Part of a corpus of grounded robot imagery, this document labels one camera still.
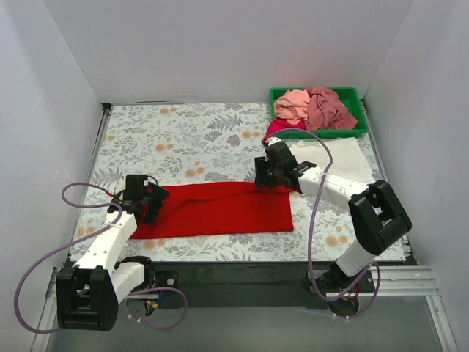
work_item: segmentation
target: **green basket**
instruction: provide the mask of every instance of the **green basket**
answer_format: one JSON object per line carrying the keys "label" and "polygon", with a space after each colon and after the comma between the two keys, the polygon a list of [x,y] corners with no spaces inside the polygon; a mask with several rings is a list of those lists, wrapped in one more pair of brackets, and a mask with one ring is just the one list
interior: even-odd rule
{"label": "green basket", "polygon": [[[270,90],[270,107],[272,109],[272,118],[276,118],[276,113],[273,108],[273,104],[279,99],[287,90],[293,89],[305,89],[304,87],[284,87],[284,88],[272,88]],[[347,138],[362,136],[368,132],[368,123],[366,123],[363,109],[361,108],[360,99],[358,99],[357,90],[353,87],[329,87],[339,95],[339,99],[349,109],[354,118],[357,119],[358,124],[353,130],[317,130],[314,133],[324,139],[334,138]],[[313,138],[307,133],[299,131],[288,131],[280,132],[276,135],[280,139],[310,139]]]}

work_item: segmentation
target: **floral tablecloth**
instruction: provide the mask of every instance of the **floral tablecloth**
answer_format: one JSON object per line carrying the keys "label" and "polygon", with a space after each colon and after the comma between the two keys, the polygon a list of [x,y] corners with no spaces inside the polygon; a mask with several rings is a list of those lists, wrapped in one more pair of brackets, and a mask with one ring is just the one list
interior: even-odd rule
{"label": "floral tablecloth", "polygon": [[[264,155],[260,139],[270,118],[266,103],[115,106],[92,182],[118,191],[116,188],[122,186],[128,173],[153,175],[160,185],[253,181],[254,158]],[[374,178],[380,178],[369,137],[361,137],[358,143]],[[121,257],[145,255],[166,261],[306,260],[314,198],[292,193],[290,199],[293,232],[130,240]],[[107,201],[102,192],[87,190],[85,203]],[[105,217],[105,208],[83,210],[75,238],[100,228]],[[321,201],[313,241],[314,259],[335,260],[354,238],[348,212]],[[71,260],[77,260],[91,242],[92,239],[74,246]],[[400,243],[379,259],[404,260]]]}

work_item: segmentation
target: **folded cloth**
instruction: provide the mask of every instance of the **folded cloth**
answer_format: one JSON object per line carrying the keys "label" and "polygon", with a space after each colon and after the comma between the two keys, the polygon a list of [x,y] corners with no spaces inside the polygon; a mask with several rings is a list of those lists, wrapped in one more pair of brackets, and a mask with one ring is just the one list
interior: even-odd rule
{"label": "folded cloth", "polygon": [[292,125],[291,123],[288,122],[288,120],[283,120],[279,118],[273,119],[273,121],[270,123],[269,128],[267,129],[267,132],[265,133],[266,136],[270,136],[272,133],[286,130],[288,128],[301,128],[302,130],[306,129],[306,125],[304,121],[298,122],[297,125]]}
{"label": "folded cloth", "polygon": [[306,91],[311,97],[307,109],[307,131],[355,128],[358,123],[357,119],[349,113],[336,92],[324,87],[309,87]]}
{"label": "folded cloth", "polygon": [[[310,161],[322,170],[329,164],[328,154],[319,142],[299,141],[288,143],[298,163]],[[368,165],[365,155],[360,149],[356,138],[334,139],[325,141],[334,162],[329,172],[348,180],[373,183],[373,171]]]}
{"label": "folded cloth", "polygon": [[285,119],[292,125],[308,119],[308,103],[310,96],[305,90],[287,90],[273,104],[276,117]]}
{"label": "folded cloth", "polygon": [[285,187],[216,182],[163,186],[169,197],[153,226],[139,224],[132,239],[293,231]]}

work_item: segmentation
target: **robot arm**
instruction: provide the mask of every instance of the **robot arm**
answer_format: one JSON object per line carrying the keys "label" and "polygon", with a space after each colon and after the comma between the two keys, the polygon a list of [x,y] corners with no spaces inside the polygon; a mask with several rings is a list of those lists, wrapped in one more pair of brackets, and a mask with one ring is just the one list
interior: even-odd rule
{"label": "robot arm", "polygon": [[116,262],[125,243],[137,230],[137,223],[153,225],[164,200],[165,189],[148,182],[146,175],[127,175],[125,189],[112,199],[123,214],[112,224],[117,209],[108,209],[107,231],[98,235],[86,254],[72,267],[57,274],[57,320],[61,329],[108,331],[117,319],[119,304],[132,290],[145,288],[154,279],[146,257]]}
{"label": "robot arm", "polygon": [[[322,170],[311,162],[298,164],[288,146],[278,138],[267,140],[265,158],[256,158],[259,187],[284,185],[302,194],[316,196]],[[373,259],[399,240],[412,223],[389,183],[372,185],[327,175],[322,198],[350,211],[356,240],[319,277],[322,285],[344,288]]]}

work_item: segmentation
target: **white backdrop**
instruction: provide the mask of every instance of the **white backdrop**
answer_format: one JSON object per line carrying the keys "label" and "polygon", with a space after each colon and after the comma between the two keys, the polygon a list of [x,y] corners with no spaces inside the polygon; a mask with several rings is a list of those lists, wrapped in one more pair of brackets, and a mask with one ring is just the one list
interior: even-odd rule
{"label": "white backdrop", "polygon": [[[36,259],[72,238],[77,211],[60,191],[86,179],[101,108],[41,1],[0,0],[0,52],[0,351],[29,351],[34,335],[17,322],[13,293]],[[21,311],[33,326],[65,255],[23,288]]]}
{"label": "white backdrop", "polygon": [[460,351],[469,351],[469,3],[415,0],[366,93],[393,187],[432,266]]}
{"label": "white backdrop", "polygon": [[412,0],[45,0],[101,102],[368,88]]}

